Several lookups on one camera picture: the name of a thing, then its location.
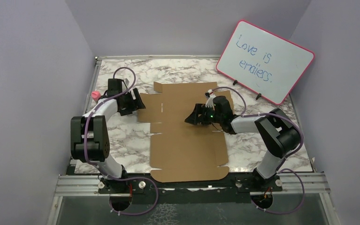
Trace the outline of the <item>brown cardboard box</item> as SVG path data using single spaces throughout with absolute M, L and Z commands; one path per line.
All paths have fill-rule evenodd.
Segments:
M 154 94 L 140 95 L 146 107 L 138 110 L 138 121 L 150 123 L 150 174 L 156 181 L 220 180 L 228 175 L 224 133 L 184 121 L 197 103 L 206 102 L 205 92 L 217 86 L 154 82 Z

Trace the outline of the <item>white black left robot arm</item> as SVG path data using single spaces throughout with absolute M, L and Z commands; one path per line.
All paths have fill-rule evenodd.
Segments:
M 92 93 L 96 105 L 82 116 L 70 121 L 71 156 L 94 166 L 116 192 L 128 188 L 124 166 L 110 155 L 107 121 L 115 114 L 126 116 L 144 109 L 138 89 L 128 79 L 110 78 L 108 88 L 101 94 Z

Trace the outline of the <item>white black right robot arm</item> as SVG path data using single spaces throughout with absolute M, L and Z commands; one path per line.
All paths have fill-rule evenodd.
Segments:
M 270 185 L 285 160 L 304 143 L 299 127 L 279 108 L 269 113 L 237 115 L 225 96 L 210 97 L 205 104 L 196 104 L 184 120 L 188 124 L 219 124 L 223 132 L 235 135 L 258 133 L 267 148 L 262 161 L 252 172 L 252 186 L 259 191 Z

